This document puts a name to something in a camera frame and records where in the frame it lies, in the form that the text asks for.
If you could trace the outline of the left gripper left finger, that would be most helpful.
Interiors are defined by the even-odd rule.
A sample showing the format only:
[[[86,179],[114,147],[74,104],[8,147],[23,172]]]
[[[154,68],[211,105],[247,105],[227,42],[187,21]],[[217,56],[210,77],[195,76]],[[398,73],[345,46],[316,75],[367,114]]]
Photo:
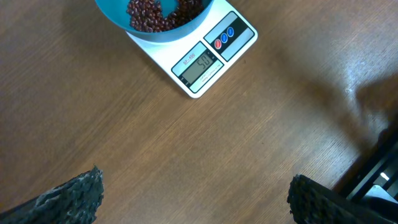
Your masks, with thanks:
[[[93,223],[103,193],[103,171],[94,166],[92,170],[2,212],[1,223]]]

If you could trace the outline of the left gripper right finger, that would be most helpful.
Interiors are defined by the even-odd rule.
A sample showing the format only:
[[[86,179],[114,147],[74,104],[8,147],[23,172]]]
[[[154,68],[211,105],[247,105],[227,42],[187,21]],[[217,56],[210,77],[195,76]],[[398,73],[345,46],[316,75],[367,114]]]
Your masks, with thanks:
[[[287,203],[296,223],[395,223],[395,203],[376,198],[373,207],[358,205],[304,175],[293,177]]]

